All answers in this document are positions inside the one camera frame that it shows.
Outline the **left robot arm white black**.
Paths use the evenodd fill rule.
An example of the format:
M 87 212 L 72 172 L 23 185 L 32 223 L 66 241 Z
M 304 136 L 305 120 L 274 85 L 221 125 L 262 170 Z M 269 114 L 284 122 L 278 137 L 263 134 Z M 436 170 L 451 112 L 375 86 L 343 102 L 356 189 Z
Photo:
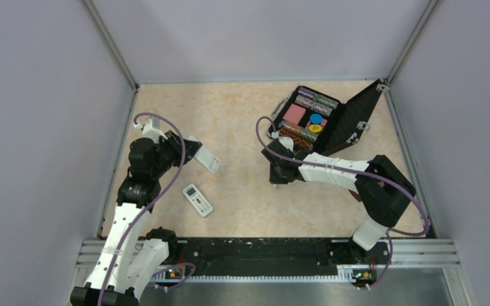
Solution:
M 83 285 L 72 289 L 72 305 L 138 305 L 156 268 L 178 258 L 175 232 L 163 228 L 146 236 L 137 256 L 133 252 L 152 202 L 161 194 L 160 178 L 173 166 L 182 168 L 202 147 L 172 131 L 130 144 L 130 165 L 117 193 L 111 229 L 93 271 Z

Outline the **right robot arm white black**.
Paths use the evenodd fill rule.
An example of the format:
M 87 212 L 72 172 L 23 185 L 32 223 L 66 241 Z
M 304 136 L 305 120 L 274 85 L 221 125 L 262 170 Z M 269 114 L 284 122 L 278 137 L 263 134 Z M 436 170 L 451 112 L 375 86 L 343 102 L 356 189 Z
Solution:
M 290 138 L 279 138 L 262 149 L 277 176 L 276 183 L 325 183 L 356 196 L 366 216 L 352 234 L 348 253 L 354 261 L 365 263 L 374 255 L 379 239 L 399 222 L 415 199 L 416 189 L 387 156 L 351 161 L 307 150 L 294 152 L 287 147 L 291 142 Z

